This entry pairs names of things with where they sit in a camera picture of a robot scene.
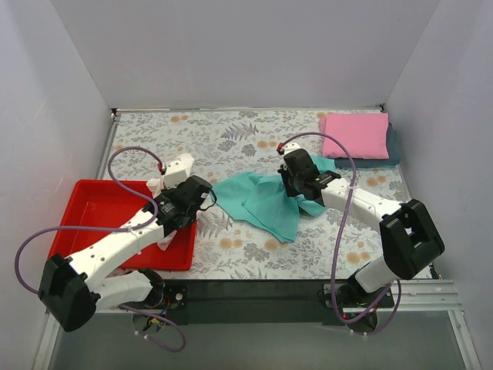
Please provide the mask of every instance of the red tray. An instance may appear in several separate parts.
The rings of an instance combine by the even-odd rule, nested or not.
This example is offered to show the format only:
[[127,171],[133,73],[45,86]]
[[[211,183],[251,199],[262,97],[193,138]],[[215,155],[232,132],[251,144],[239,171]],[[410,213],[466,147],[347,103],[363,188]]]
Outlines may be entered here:
[[[144,181],[122,181],[126,186],[151,196]],[[130,194],[111,180],[80,180],[72,191],[60,225],[119,227],[146,204],[146,200]],[[122,264],[122,268],[148,267],[153,270],[189,270],[192,265],[196,222],[176,233],[165,251],[157,244],[146,247]],[[109,233],[99,231],[59,231],[48,257],[60,253],[63,257],[78,252]]]

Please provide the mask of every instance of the gray wall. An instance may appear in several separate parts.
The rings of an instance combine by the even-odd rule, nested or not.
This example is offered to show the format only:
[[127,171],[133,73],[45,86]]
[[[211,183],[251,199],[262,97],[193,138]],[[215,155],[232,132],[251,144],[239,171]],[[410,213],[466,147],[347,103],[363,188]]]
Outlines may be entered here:
[[441,0],[388,109],[405,138],[411,195],[444,238],[438,270],[453,278],[483,368],[493,368],[493,3]]
[[373,106],[438,0],[52,0],[110,107]]
[[[27,369],[45,309],[17,283],[14,254],[94,176],[109,110],[49,0],[0,0],[0,66],[0,368]],[[22,257],[35,287],[53,237]]]

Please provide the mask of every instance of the floral pattern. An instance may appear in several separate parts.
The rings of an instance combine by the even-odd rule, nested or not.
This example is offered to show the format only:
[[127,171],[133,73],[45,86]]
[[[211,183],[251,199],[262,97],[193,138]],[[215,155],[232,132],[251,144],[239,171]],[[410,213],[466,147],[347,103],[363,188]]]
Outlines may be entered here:
[[[318,119],[326,114],[321,110],[123,113],[111,152],[138,145],[152,150],[163,161],[189,152],[196,159],[193,174],[212,184],[244,171],[272,175],[281,162],[277,144],[295,133],[317,131]],[[298,143],[309,152],[321,153],[319,136],[306,136]],[[153,159],[137,152],[123,153],[115,160],[113,171],[126,180],[157,176]],[[350,170],[339,172],[347,179],[351,176]],[[356,185],[381,197],[409,199],[398,168],[359,170]],[[234,221],[215,206],[198,216],[190,270],[160,273],[165,278],[325,279],[330,276],[341,216],[338,210],[327,210],[319,217],[302,214],[297,239],[282,244],[266,231]],[[380,255],[378,233],[349,217],[340,246],[337,278],[348,278]],[[430,278],[429,269],[418,277]]]

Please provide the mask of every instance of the pink towel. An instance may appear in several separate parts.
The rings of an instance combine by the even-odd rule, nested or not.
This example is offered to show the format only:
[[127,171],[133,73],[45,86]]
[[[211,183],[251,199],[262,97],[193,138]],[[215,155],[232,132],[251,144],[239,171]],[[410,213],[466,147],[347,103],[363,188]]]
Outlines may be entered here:
[[[329,113],[320,120],[320,131],[339,140],[353,158],[387,160],[388,114]],[[332,140],[324,140],[323,154],[328,158],[347,158]]]

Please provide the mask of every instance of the folded teal cloth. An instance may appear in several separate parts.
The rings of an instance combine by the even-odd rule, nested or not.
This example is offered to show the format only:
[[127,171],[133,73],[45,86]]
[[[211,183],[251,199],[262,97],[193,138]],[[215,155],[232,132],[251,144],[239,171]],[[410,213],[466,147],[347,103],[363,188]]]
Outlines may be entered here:
[[[311,156],[320,172],[335,171],[334,160]],[[217,204],[234,220],[243,220],[269,231],[281,243],[294,241],[300,222],[300,209],[311,216],[325,211],[302,195],[289,198],[280,175],[239,173],[214,185]]]

